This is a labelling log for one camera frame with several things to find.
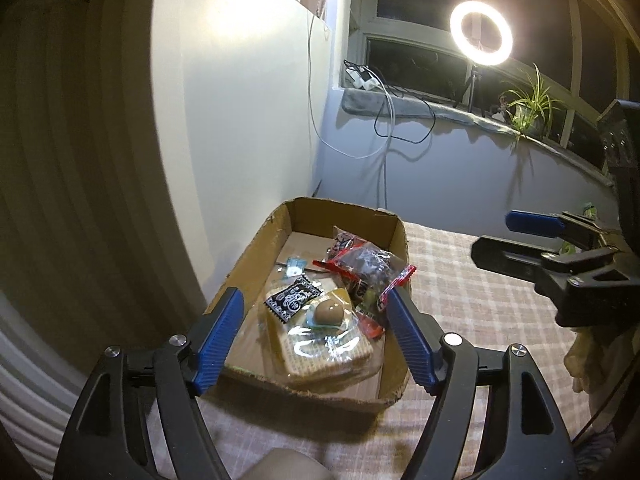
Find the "small silver blue candy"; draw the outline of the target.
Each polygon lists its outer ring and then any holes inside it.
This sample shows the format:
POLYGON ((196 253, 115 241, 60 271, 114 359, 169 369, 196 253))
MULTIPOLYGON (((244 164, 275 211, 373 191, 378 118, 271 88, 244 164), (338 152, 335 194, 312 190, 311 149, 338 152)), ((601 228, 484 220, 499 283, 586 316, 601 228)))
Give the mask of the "small silver blue candy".
POLYGON ((287 278, 296 278, 304 274, 307 261, 299 257, 288 257, 285 263, 285 276, 287 278))

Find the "black yellow snack packet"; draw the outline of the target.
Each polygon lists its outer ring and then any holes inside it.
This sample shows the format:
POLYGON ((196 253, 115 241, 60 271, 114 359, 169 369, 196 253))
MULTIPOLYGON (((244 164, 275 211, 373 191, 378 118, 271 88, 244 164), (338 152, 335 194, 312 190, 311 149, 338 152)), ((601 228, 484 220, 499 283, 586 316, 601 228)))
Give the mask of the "black yellow snack packet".
POLYGON ((284 289, 268 296, 264 304, 280 322, 287 323, 305 304, 321 294, 320 288, 312 284, 306 276, 299 275, 284 289))

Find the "brown cardboard box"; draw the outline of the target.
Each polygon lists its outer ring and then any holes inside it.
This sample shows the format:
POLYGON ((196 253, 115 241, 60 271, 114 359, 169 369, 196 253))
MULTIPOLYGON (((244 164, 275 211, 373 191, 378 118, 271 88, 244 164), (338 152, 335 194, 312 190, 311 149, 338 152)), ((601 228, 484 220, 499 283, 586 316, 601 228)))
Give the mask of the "brown cardboard box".
POLYGON ((387 326, 390 288, 410 287, 397 214, 299 197, 277 206, 227 275, 243 299, 222 374, 343 410, 379 413, 408 384, 387 326))

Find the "chocolate ball pink wrapper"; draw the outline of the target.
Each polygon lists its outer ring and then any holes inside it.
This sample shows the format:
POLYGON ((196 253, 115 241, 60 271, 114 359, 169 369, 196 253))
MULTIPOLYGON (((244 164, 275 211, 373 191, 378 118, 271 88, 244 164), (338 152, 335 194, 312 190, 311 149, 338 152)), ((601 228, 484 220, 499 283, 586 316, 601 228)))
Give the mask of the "chocolate ball pink wrapper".
POLYGON ((313 304, 304 316, 304 334, 311 339, 345 336, 358 326, 352 305, 338 297, 313 304))

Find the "white power strip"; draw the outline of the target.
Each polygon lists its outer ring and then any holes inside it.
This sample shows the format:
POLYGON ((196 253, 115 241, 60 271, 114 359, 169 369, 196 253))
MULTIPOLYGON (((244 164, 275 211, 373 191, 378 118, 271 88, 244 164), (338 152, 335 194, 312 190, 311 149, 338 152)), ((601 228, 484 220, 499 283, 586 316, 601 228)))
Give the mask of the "white power strip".
POLYGON ((380 82, 371 74, 370 70, 367 70, 366 68, 349 65, 345 67, 345 72, 352 80, 352 85, 356 89, 364 91, 381 89, 380 82))

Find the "red clear date packet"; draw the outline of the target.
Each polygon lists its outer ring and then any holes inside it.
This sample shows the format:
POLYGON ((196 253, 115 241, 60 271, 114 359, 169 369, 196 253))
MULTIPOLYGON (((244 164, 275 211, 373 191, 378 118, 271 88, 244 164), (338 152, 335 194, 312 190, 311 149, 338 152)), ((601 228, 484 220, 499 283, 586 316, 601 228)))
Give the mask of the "red clear date packet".
POLYGON ((333 238, 331 245, 326 250, 326 256, 324 257, 324 262, 329 262, 334 259, 340 252, 346 249, 359 247, 363 244, 366 244, 367 241, 351 232, 345 231, 338 226, 333 227, 333 238))

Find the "clear walnut snack packet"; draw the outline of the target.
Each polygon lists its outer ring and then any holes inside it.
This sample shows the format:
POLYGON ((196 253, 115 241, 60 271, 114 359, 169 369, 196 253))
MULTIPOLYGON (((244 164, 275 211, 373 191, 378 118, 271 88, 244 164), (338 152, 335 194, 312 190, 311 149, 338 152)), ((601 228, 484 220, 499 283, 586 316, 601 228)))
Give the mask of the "clear walnut snack packet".
POLYGON ((407 284, 416 272, 413 264, 368 241, 343 250, 329 262, 314 260, 312 264, 344 278, 360 304, 375 306, 380 312, 386 309, 390 291, 407 284))

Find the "grey windowsill cloth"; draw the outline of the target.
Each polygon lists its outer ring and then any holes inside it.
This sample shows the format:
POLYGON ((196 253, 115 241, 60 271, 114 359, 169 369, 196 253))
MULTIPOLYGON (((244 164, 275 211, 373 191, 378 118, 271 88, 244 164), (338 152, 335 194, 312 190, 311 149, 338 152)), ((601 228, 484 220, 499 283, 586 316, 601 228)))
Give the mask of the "grey windowsill cloth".
MULTIPOLYGON (((560 148, 559 145, 553 144, 548 140, 540 140, 531 138, 530 136, 519 136, 514 129, 502 122, 494 122, 491 119, 478 117, 463 110, 456 110, 446 105, 416 98, 406 98, 405 96, 398 98, 397 96, 392 96, 392 101, 398 119, 430 120, 436 118, 437 120, 448 120, 448 122, 453 122, 465 128, 477 128, 484 133, 502 134, 503 136, 514 136, 514 138, 518 140, 527 140, 550 152, 553 156, 561 159, 575 169, 582 171, 591 179, 599 182, 600 185, 606 186, 607 188, 614 186, 613 181, 601 170, 594 168, 586 162, 581 162, 576 155, 567 151, 565 148, 560 148)), ((341 108, 345 113, 358 117, 376 117, 380 110, 383 112, 388 110, 386 95, 383 92, 364 91, 354 88, 346 88, 344 90, 341 108)))

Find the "green bag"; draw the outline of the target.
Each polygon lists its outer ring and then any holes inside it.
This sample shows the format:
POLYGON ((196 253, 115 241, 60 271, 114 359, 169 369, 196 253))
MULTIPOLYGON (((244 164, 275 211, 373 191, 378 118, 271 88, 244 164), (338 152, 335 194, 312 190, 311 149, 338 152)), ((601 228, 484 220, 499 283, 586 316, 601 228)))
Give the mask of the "green bag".
POLYGON ((594 230, 596 225, 590 218, 583 214, 572 214, 569 211, 563 211, 560 218, 564 224, 564 230, 560 236, 561 255, 574 255, 599 247, 598 233, 594 230))

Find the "cracker pack in box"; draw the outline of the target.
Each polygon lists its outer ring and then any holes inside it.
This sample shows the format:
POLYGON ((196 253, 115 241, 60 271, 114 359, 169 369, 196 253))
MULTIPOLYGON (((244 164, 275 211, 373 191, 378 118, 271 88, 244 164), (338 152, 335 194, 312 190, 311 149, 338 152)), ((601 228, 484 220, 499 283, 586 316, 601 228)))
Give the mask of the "cracker pack in box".
POLYGON ((338 297, 352 305, 344 287, 333 287, 308 304, 287 323, 282 323, 266 307, 267 334, 271 346, 274 370, 290 384, 306 384, 320 380, 357 375, 374 360, 374 345, 360 330, 341 337, 311 339, 304 334, 303 322, 307 310, 323 299, 338 297))

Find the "potted spider plant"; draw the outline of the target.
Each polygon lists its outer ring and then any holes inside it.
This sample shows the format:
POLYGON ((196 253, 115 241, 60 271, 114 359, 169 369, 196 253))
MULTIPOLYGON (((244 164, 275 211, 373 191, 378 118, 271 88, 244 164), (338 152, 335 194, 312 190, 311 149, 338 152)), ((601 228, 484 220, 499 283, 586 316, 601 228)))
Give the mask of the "potted spider plant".
POLYGON ((552 133, 555 115, 565 103, 552 94, 551 86, 537 64, 526 73, 527 86, 506 89, 500 96, 499 112, 519 136, 544 139, 552 133))

